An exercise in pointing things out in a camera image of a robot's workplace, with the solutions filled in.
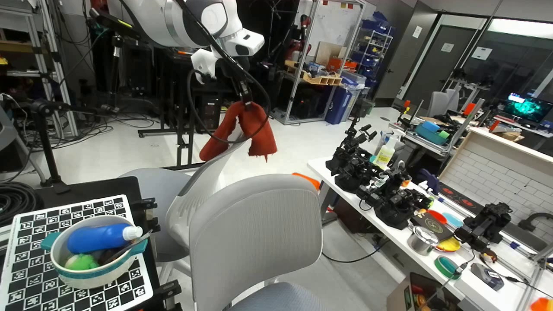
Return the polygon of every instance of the black and white checkered pattern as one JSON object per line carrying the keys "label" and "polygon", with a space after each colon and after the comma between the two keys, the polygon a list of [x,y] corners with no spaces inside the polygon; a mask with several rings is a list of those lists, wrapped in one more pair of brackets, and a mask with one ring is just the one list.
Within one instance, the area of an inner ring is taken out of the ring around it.
{"label": "black and white checkered pattern", "polygon": [[59,281],[42,241],[54,232],[102,215],[120,215],[133,223],[125,196],[35,211],[14,218],[0,286],[0,310],[6,311],[85,311],[130,310],[154,296],[151,279],[139,256],[116,282],[78,291]]}

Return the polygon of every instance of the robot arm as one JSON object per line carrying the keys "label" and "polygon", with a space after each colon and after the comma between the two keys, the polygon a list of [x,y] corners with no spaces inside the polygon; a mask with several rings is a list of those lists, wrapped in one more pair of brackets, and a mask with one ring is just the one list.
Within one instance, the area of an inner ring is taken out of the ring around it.
{"label": "robot arm", "polygon": [[[185,11],[178,2],[121,0],[144,35],[161,47],[208,47],[209,42],[197,27],[199,21],[230,58],[248,58],[261,51],[265,39],[242,28],[235,0],[184,0]],[[213,47],[199,49],[192,54],[192,66],[215,78],[215,66],[222,58]]]}

